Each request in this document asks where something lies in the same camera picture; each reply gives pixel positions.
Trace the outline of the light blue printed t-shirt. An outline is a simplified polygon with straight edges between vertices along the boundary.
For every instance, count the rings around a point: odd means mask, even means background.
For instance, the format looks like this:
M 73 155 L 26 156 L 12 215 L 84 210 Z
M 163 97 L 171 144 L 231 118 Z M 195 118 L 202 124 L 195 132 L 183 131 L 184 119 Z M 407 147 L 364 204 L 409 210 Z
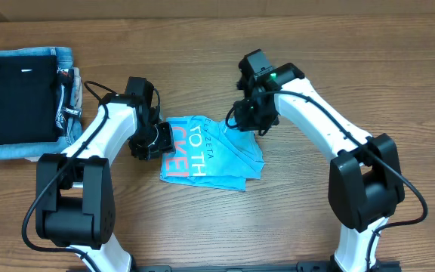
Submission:
M 246 190 L 260 179 L 263 153 L 252 131 L 229 128 L 205 116 L 169 117 L 175 151 L 162 158 L 160 179 L 168 183 Z

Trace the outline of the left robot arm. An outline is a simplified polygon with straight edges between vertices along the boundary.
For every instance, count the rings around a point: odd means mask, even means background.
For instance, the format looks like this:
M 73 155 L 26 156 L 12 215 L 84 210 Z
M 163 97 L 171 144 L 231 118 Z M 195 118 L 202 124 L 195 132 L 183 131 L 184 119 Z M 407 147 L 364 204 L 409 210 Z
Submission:
M 141 160 L 159 158 L 173 150 L 171 127 L 162 122 L 153 95 L 106 94 L 97 115 L 82 136 L 61 153 L 40 157 L 36 170 L 36 198 L 22 225 L 29 241 L 29 218 L 35 231 L 53 246 L 49 252 L 77 255 L 89 271 L 135 271 L 134 257 L 114 234 L 116 204 L 111 165 L 127 144 Z

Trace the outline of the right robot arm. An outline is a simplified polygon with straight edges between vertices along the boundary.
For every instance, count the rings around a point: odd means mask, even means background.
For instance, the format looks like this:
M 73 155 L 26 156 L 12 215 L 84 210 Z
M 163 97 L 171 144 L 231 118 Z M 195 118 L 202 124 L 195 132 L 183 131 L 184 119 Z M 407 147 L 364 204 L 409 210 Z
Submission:
M 399 271 L 375 257 L 380 227 L 405 198 L 396 144 L 348 122 L 314 90 L 294 64 L 264 60 L 239 64 L 245 95 L 233 109 L 235 126 L 266 134 L 279 116 L 293 122 L 329 162 L 328 199 L 341 222 L 338 248 L 328 261 L 300 261 L 298 271 Z

